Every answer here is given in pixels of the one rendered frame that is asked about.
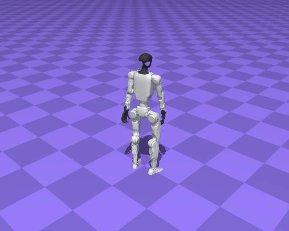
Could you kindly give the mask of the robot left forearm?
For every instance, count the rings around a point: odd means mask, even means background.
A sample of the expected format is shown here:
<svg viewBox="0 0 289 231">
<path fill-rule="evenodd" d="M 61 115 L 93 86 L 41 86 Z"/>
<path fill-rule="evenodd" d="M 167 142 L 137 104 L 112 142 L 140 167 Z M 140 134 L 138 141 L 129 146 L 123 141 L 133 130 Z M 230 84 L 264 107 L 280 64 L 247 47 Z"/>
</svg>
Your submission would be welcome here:
<svg viewBox="0 0 289 231">
<path fill-rule="evenodd" d="M 130 105 L 131 105 L 131 99 L 132 99 L 132 95 L 128 93 L 126 93 L 126 101 L 125 101 L 125 105 L 127 106 L 126 110 L 130 109 Z"/>
</svg>

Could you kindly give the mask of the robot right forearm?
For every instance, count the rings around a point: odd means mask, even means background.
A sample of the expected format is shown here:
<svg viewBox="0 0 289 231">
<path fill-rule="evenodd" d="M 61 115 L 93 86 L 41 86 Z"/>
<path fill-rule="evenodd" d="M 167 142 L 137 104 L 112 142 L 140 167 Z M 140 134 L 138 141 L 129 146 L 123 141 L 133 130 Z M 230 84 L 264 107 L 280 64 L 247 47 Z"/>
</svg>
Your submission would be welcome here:
<svg viewBox="0 0 289 231">
<path fill-rule="evenodd" d="M 162 92 L 162 98 L 159 98 L 158 102 L 159 102 L 160 112 L 161 110 L 164 110 L 166 112 L 164 92 Z"/>
</svg>

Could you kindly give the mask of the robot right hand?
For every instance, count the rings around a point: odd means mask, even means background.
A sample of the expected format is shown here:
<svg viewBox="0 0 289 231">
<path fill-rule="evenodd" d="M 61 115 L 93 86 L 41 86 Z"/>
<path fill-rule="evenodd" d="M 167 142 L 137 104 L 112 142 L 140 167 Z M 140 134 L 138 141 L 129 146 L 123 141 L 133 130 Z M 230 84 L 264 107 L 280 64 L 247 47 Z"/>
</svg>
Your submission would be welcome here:
<svg viewBox="0 0 289 231">
<path fill-rule="evenodd" d="M 161 120 L 161 125 L 162 125 L 164 123 L 166 112 L 164 110 L 161 110 L 161 114 L 162 114 L 162 120 Z"/>
</svg>

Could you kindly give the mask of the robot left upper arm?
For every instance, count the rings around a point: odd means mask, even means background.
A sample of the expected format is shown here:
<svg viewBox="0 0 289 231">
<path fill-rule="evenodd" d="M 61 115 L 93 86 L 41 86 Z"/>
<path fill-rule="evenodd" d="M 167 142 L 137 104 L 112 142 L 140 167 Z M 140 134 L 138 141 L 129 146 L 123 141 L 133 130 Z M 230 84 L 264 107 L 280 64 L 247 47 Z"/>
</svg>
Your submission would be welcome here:
<svg viewBox="0 0 289 231">
<path fill-rule="evenodd" d="M 135 71 L 130 71 L 128 73 L 128 93 L 129 94 L 134 94 L 133 90 L 133 75 Z"/>
</svg>

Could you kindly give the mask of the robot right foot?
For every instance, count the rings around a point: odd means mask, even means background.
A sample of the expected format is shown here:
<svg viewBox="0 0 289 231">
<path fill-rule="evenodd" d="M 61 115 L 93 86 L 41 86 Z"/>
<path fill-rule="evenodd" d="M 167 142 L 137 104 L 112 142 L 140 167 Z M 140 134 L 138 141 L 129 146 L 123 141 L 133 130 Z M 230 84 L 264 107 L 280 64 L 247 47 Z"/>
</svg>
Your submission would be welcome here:
<svg viewBox="0 0 289 231">
<path fill-rule="evenodd" d="M 155 170 L 153 170 L 153 168 L 150 168 L 149 171 L 148 171 L 148 174 L 149 175 L 153 175 L 153 174 L 158 173 L 158 172 L 163 170 L 163 168 L 161 168 L 161 167 L 156 167 L 156 168 L 157 169 L 155 169 Z"/>
</svg>

